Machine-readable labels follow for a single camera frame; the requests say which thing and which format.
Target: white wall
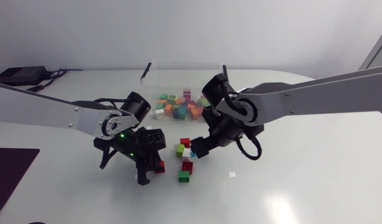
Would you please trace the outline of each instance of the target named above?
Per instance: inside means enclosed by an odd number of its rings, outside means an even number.
[[[382,0],[0,0],[0,72],[176,58],[319,78],[356,70],[381,33]]]

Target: orange block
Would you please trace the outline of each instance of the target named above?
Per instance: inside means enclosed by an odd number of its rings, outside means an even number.
[[[184,98],[183,97],[180,97],[179,99],[175,99],[174,102],[179,105],[181,103],[184,103]]]
[[[195,107],[196,107],[196,106],[195,106],[195,105],[192,105],[192,104],[188,104],[188,105],[187,105],[187,108],[190,109],[190,110],[191,110],[191,109],[195,109]]]
[[[166,107],[164,108],[164,111],[165,111],[166,116],[172,115],[173,105],[166,105]]]
[[[196,120],[198,119],[198,111],[197,109],[191,109],[191,113],[192,113],[192,119]]]
[[[203,107],[197,107],[196,109],[198,111],[198,116],[202,116]]]
[[[192,110],[192,109],[195,109],[195,105],[188,104],[188,105],[187,105],[187,111],[188,111],[189,113],[191,113],[191,110]]]

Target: wire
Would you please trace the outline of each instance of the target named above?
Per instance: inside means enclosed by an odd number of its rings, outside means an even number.
[[[258,141],[258,139],[256,139],[256,137],[254,137],[253,139],[251,139],[252,143],[256,146],[256,148],[258,149],[258,155],[257,156],[252,156],[250,154],[248,154],[242,147],[242,144],[241,144],[241,141],[240,141],[240,138],[237,138],[235,140],[236,142],[236,145],[238,146],[238,148],[240,149],[240,151],[242,152],[242,154],[244,154],[248,159],[251,159],[251,160],[258,160],[261,156],[261,152],[262,152],[262,149],[261,149],[261,146],[260,146],[260,143]]]
[[[224,100],[226,101],[226,103],[228,104],[228,106],[229,106],[232,110],[234,110],[234,111],[236,111],[236,112],[238,112],[238,113],[244,115],[244,112],[242,112],[242,109],[239,108],[239,107],[237,107],[237,106],[231,101],[230,97],[228,96],[228,90],[227,90],[227,87],[224,85],[224,82],[221,82],[220,85],[221,85],[221,89],[222,89],[222,91],[223,91]]]
[[[131,101],[131,99],[112,99],[112,98],[100,98],[100,99],[97,99],[95,100],[94,102],[97,102],[97,103],[101,103],[101,102],[110,102],[114,109],[118,109],[118,107],[116,106],[115,102],[119,102],[119,103],[125,103],[125,102],[129,102]]]
[[[65,73],[67,73],[69,71],[83,71],[83,70],[81,70],[81,69],[61,69],[60,68],[59,70],[56,70],[56,71],[45,72],[43,74],[44,78],[45,79],[51,79],[51,80],[44,85],[37,85],[37,86],[31,87],[31,88],[28,88],[27,90],[32,91],[34,93],[36,93],[40,90],[43,90],[45,87],[51,85],[55,79],[60,78],[61,76],[63,76]]]

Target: colorful cube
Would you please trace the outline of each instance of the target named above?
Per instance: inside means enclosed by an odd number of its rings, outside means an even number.
[[[174,104],[174,100],[176,99],[176,96],[175,95],[170,95],[167,99],[167,103],[168,104]]]
[[[204,98],[199,98],[199,99],[197,100],[197,106],[199,106],[199,107],[203,107],[203,99],[204,99]]]
[[[180,139],[180,144],[183,144],[184,147],[189,148],[190,147],[190,138]]]
[[[191,149],[184,148],[183,155],[182,155],[183,161],[190,162],[190,158],[191,158]]]
[[[178,119],[179,118],[179,107],[173,106],[173,118]]]
[[[159,161],[159,165],[161,165],[161,169],[160,170],[155,170],[154,172],[156,174],[159,174],[159,173],[162,173],[162,172],[165,172],[165,162],[164,161]]]
[[[189,104],[187,105],[187,112],[188,112],[188,113],[191,113],[191,110],[192,110],[192,109],[195,109],[195,106],[189,103]]]
[[[163,109],[165,108],[165,104],[164,103],[158,103],[156,104],[156,109],[159,110],[159,109]]]
[[[163,103],[166,106],[166,100],[158,100],[158,103]]]
[[[184,103],[184,97],[180,97],[178,99],[175,99],[174,103],[177,104],[177,105],[180,105],[180,104]]]
[[[179,183],[189,183],[190,182],[190,171],[179,171]]]
[[[191,90],[190,89],[184,89],[183,90],[183,94],[190,95],[191,94]]]
[[[155,110],[155,115],[158,119],[166,118],[165,111],[163,109]]]
[[[198,111],[198,116],[202,116],[202,113],[203,113],[203,107],[197,107],[196,109],[197,109],[197,111]]]
[[[169,104],[166,105],[164,111],[165,111],[165,115],[166,115],[166,116],[170,116],[170,115],[172,115],[173,105],[169,105]]]
[[[191,109],[191,115],[193,120],[198,120],[199,115],[197,109]]]
[[[177,150],[176,150],[177,158],[182,158],[183,152],[184,152],[184,145],[183,144],[177,145]]]
[[[161,97],[159,97],[160,100],[167,100],[167,94],[162,94]]]
[[[191,157],[195,157],[195,156],[197,156],[197,154],[194,153],[194,152],[192,151],[192,149],[191,149]]]
[[[193,162],[185,162],[183,161],[183,164],[181,166],[182,171],[190,171],[190,175],[192,174],[192,166]]]
[[[189,101],[191,101],[191,95],[184,95],[184,98],[185,98],[185,102],[188,103]]]
[[[191,101],[189,101],[189,104],[192,104],[192,105],[194,105],[195,107],[197,107],[197,106],[198,106],[198,103],[197,103],[197,102],[195,102],[194,100],[191,100]]]

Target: red block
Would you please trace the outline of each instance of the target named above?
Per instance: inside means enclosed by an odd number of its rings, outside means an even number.
[[[158,173],[161,173],[161,172],[165,172],[165,162],[164,161],[159,161],[159,164],[161,165],[161,167],[163,168],[162,170],[155,170],[154,172],[156,174]]]
[[[190,171],[190,174],[192,174],[192,162],[185,162],[183,161],[183,165],[181,166],[182,171]]]
[[[190,148],[190,139],[189,138],[180,139],[180,144],[183,144],[186,148]]]

